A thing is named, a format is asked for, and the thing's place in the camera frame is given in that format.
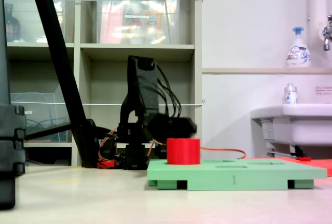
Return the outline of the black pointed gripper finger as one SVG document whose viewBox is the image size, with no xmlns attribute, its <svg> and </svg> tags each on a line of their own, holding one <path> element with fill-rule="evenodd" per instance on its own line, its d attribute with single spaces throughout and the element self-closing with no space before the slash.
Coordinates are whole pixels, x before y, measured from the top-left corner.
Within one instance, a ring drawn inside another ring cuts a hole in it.
<svg viewBox="0 0 332 224">
<path fill-rule="evenodd" d="M 190 137 L 195 136 L 197 133 L 197 125 L 191 118 L 189 118 L 189 133 Z"/>
</svg>

